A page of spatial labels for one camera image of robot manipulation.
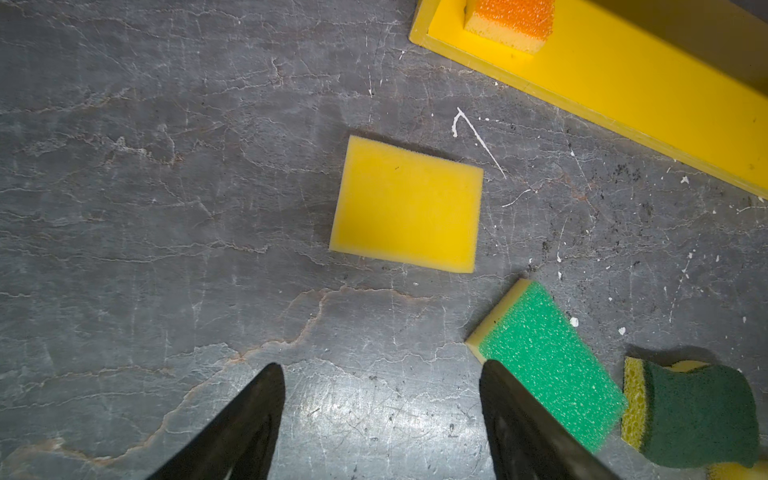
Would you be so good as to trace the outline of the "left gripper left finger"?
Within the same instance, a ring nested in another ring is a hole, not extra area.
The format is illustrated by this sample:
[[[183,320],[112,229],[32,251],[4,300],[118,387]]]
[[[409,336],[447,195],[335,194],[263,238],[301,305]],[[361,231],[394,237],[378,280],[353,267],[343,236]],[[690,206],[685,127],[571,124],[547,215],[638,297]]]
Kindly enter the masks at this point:
[[[270,363],[152,479],[266,479],[286,390],[282,367]]]

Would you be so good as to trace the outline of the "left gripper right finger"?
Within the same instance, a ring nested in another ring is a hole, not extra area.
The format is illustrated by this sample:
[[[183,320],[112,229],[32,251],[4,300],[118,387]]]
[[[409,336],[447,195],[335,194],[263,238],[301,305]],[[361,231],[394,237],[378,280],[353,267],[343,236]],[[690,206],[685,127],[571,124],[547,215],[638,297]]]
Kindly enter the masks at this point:
[[[479,393],[498,479],[618,479],[500,362],[483,364]]]

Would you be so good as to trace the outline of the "orange yellow sponge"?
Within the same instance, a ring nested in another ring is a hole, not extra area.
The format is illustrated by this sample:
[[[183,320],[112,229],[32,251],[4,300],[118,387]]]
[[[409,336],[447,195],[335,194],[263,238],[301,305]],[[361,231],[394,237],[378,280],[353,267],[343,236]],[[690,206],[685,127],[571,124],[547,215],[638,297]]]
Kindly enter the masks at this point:
[[[469,0],[464,29],[528,54],[537,53],[553,32],[552,0]]]

